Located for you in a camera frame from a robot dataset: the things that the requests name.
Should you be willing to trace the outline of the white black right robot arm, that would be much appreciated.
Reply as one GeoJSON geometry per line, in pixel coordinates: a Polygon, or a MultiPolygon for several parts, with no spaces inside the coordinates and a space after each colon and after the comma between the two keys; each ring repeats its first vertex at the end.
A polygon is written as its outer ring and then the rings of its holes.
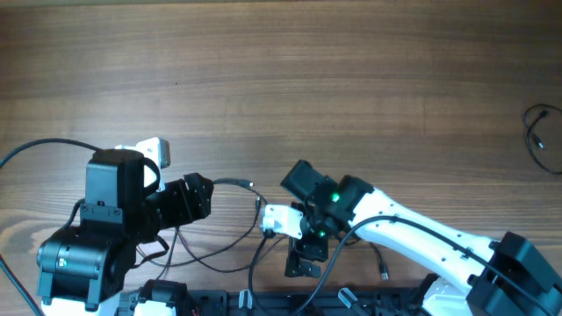
{"type": "Polygon", "coordinates": [[[281,185],[301,202],[302,235],[345,232],[404,255],[436,274],[421,293],[430,315],[557,315],[561,277],[520,234],[500,240],[459,231],[414,212],[370,183],[336,182],[299,160],[281,185]]]}

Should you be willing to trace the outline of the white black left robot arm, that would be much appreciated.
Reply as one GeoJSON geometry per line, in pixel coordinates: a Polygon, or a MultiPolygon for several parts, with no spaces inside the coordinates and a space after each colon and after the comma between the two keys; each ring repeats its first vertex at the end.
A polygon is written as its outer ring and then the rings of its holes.
{"type": "Polygon", "coordinates": [[[65,224],[37,254],[37,293],[46,315],[113,315],[126,273],[141,265],[136,248],[158,233],[206,218],[213,182],[198,173],[164,190],[144,173],[158,166],[138,151],[104,149],[86,167],[85,197],[77,202],[78,225],[65,224]]]}

